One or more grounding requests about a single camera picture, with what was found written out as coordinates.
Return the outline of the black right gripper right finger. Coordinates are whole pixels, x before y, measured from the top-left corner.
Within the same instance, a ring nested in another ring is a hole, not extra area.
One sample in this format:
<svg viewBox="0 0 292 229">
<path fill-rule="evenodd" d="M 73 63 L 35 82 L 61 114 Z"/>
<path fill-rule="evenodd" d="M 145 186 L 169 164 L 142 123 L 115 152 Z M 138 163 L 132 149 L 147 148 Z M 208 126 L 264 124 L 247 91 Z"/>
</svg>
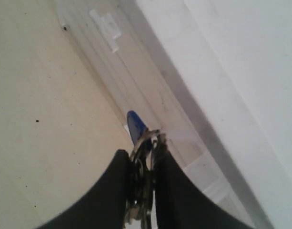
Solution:
<svg viewBox="0 0 292 229">
<path fill-rule="evenodd" d="M 206 197 L 185 175 L 166 145 L 156 152 L 154 173 L 158 228 L 249 228 Z"/>
</svg>

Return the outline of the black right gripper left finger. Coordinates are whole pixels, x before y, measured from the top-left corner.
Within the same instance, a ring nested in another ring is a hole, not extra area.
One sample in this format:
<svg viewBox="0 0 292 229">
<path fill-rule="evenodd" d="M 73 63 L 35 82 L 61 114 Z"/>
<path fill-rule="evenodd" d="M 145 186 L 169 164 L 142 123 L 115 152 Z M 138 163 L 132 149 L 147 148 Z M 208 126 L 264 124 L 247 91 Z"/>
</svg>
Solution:
<svg viewBox="0 0 292 229">
<path fill-rule="evenodd" d="M 40 229 L 121 229 L 124 224 L 130 160 L 116 151 L 94 186 L 70 208 L 39 226 Z"/>
</svg>

